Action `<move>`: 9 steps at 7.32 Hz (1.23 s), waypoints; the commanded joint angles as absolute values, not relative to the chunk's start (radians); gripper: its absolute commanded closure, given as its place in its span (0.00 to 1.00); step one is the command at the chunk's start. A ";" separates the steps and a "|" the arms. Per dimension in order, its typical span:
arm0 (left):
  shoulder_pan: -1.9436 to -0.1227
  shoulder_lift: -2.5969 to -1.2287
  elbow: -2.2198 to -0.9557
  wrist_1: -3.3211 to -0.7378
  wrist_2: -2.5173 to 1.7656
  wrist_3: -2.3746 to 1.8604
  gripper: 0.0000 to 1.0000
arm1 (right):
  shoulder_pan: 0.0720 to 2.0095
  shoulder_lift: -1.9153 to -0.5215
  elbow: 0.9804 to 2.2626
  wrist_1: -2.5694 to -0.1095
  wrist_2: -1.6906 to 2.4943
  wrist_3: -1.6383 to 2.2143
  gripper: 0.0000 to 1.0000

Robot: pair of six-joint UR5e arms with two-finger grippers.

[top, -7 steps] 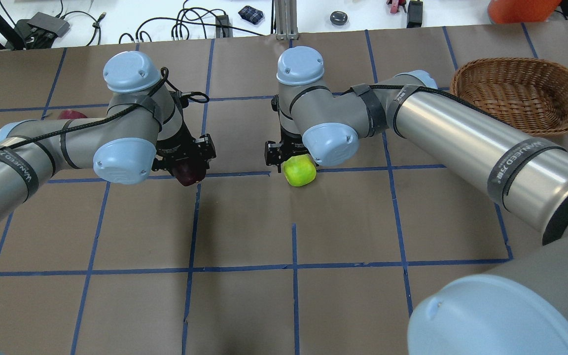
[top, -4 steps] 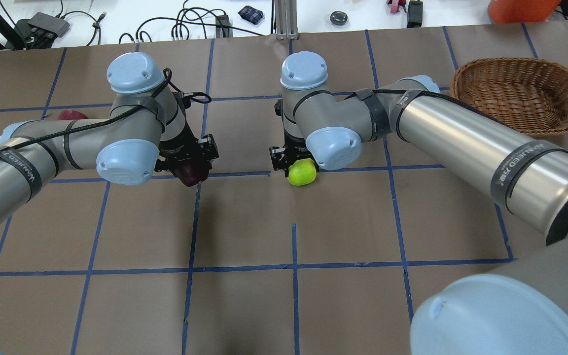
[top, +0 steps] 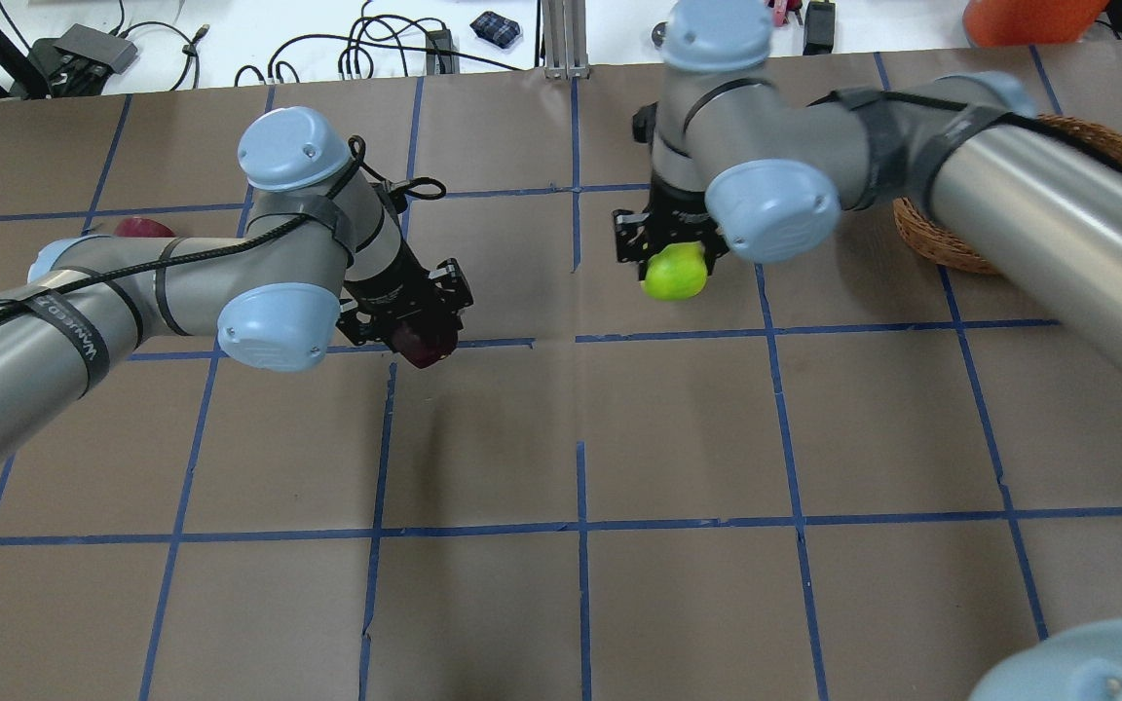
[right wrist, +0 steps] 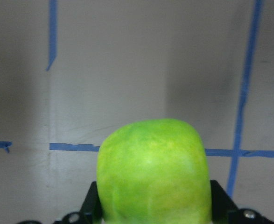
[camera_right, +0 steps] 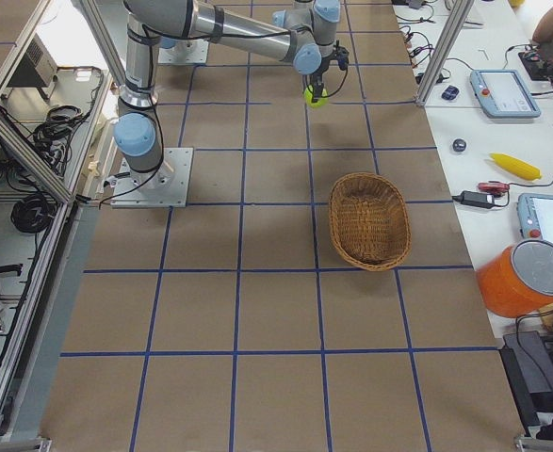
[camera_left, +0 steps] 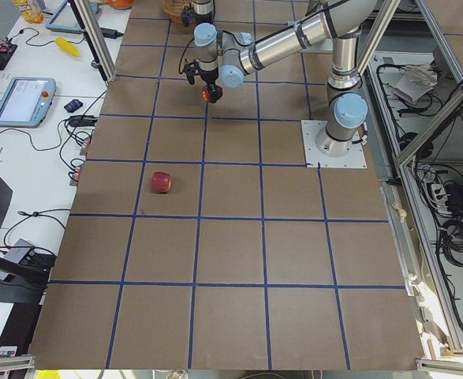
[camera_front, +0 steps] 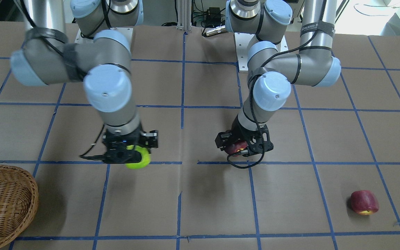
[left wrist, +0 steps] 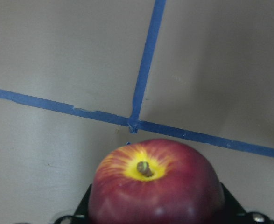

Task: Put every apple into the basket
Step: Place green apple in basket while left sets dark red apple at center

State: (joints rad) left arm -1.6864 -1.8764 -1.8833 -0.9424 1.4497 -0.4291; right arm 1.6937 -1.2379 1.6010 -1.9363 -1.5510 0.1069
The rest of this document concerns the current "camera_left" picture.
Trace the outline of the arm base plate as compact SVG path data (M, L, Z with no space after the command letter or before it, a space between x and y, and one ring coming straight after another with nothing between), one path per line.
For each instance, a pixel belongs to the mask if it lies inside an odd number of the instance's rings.
M366 169L364 145L356 131L350 141L336 141L326 131L327 121L301 120L305 166L312 168Z

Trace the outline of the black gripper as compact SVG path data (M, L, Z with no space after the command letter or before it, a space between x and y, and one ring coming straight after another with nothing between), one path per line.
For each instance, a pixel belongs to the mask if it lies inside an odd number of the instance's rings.
M208 85L215 85L218 80L218 64L213 63L199 63L200 77Z

